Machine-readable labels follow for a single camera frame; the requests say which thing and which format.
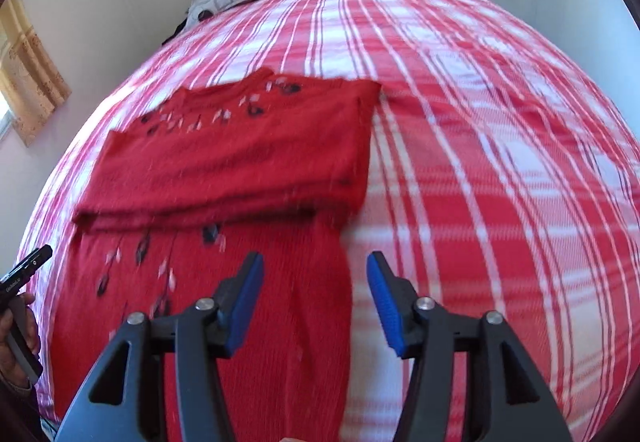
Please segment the beige curtain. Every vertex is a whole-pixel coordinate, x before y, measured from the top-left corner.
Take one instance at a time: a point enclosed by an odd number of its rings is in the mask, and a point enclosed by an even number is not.
[[[27,146],[71,93],[20,0],[5,0],[0,6],[0,92]]]

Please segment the red sweater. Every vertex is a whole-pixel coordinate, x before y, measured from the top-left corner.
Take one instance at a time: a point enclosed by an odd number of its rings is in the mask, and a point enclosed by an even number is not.
[[[265,279],[254,320],[245,346],[220,363],[238,440],[337,440],[351,321],[339,234],[364,200],[379,91],[260,69],[181,88],[110,133],[76,209],[56,310],[59,414],[128,313],[179,313],[256,250]],[[175,441],[171,364],[167,373]]]

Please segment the plaid bedsheet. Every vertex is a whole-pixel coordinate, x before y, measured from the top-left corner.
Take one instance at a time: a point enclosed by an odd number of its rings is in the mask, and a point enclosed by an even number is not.
[[[503,312],[575,440],[592,436],[640,361],[640,149],[572,61],[487,0],[261,0],[175,39],[106,98],[47,181],[20,248],[48,243],[55,253],[31,285],[45,333],[43,411],[55,417],[65,378],[47,365],[47,344],[70,218],[107,132],[178,86],[262,65],[383,85],[367,200],[343,235],[354,292],[343,440],[391,440],[410,376],[367,287],[372,250],[450,311]],[[450,437],[460,433],[462,375]]]

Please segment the hand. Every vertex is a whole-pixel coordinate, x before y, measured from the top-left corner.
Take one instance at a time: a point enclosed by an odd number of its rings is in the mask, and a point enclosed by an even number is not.
[[[28,305],[36,301],[36,297],[33,294],[20,294],[20,297],[24,301],[24,304],[27,305],[27,335],[24,340],[31,350],[31,353],[37,356],[40,353],[38,324],[36,323],[36,316],[34,316],[33,311],[28,307]],[[0,373],[14,386],[18,388],[28,388],[29,379],[27,379],[27,375],[18,365],[14,353],[6,342],[13,323],[14,314],[9,309],[5,310],[4,314],[0,316]]]

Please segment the metal screw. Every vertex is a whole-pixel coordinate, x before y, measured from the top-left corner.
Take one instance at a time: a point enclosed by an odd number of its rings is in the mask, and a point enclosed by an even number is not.
[[[145,315],[142,312],[133,312],[127,317],[127,323],[130,325],[141,325],[145,320]]]
[[[431,297],[420,297],[415,302],[415,305],[420,310],[433,310],[436,308],[436,301]]]
[[[201,297],[196,301],[196,310],[211,310],[215,305],[210,297]]]
[[[499,325],[504,321],[504,317],[498,311],[492,310],[486,315],[486,322],[491,325]]]

